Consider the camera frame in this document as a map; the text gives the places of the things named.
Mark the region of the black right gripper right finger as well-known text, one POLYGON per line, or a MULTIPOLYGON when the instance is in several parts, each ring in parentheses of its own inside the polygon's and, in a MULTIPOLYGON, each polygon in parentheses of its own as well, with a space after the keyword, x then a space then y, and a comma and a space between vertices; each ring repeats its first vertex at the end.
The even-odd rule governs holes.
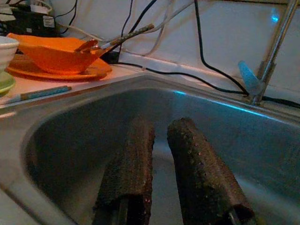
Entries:
POLYGON ((246 225, 255 218, 233 172, 190 118, 174 120, 167 140, 185 225, 246 225))

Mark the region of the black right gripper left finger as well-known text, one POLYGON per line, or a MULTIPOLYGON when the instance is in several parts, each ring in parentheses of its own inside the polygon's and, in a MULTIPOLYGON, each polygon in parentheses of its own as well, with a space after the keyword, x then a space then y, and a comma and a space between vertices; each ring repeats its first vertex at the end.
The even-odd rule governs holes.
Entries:
POLYGON ((152 204, 153 124, 134 118, 125 143, 106 165, 93 207, 94 225, 147 225, 152 204))

